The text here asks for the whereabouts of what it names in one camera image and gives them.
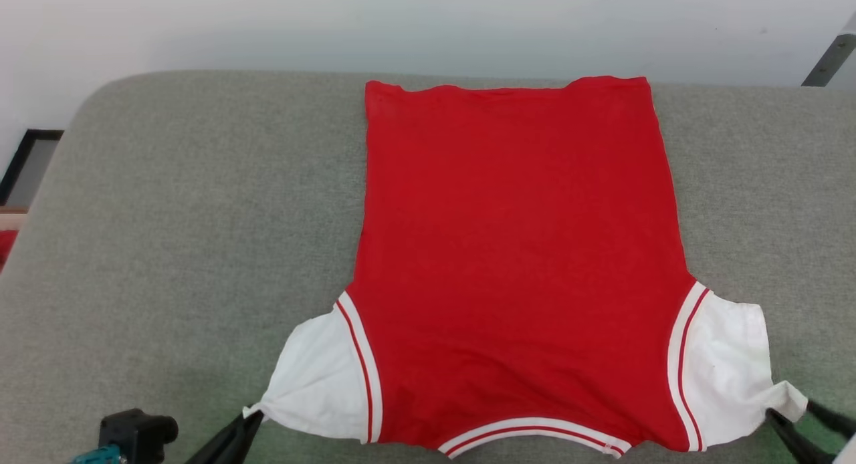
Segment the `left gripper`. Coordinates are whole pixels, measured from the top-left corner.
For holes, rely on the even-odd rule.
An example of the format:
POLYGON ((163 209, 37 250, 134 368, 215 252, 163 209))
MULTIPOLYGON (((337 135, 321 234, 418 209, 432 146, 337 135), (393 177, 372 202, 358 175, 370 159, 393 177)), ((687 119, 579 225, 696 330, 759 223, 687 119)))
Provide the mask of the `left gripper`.
MULTIPOLYGON (((244 463, 253 441, 263 423, 261 411, 244 417, 241 413, 185 463, 244 463)), ((125 464, 126 456, 117 445, 105 445, 74 456, 71 464, 125 464)))

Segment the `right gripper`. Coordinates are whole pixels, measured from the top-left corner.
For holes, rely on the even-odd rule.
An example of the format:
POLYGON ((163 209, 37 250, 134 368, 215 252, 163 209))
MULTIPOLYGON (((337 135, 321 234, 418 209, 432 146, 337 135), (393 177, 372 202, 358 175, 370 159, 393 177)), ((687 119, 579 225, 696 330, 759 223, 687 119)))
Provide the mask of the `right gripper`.
POLYGON ((798 433, 794 423, 776 409, 766 409, 766 422, 782 440, 797 463, 834 463, 856 464, 855 419, 843 413, 832 411, 821 403, 810 400, 807 412, 821 422, 827 429, 849 440, 837 454, 824 451, 804 435, 798 433))

